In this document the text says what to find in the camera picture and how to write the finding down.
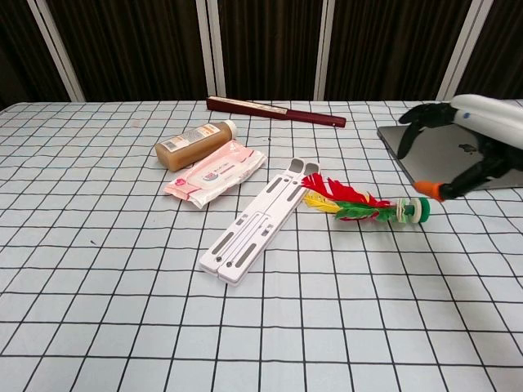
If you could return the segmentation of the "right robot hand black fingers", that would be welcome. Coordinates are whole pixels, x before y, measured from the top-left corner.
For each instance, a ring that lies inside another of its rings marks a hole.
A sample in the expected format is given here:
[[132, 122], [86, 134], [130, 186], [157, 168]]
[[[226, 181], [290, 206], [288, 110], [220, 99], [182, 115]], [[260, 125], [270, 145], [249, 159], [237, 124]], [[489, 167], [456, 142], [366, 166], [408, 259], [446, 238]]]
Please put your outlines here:
[[462, 197], [512, 169], [522, 170], [522, 108], [504, 101], [475, 94], [457, 95], [446, 103], [417, 105], [403, 114], [406, 124], [396, 153], [404, 158], [415, 139], [426, 128], [456, 124], [473, 134], [483, 159], [458, 175], [450, 183], [417, 181], [413, 187], [420, 194], [439, 202]]

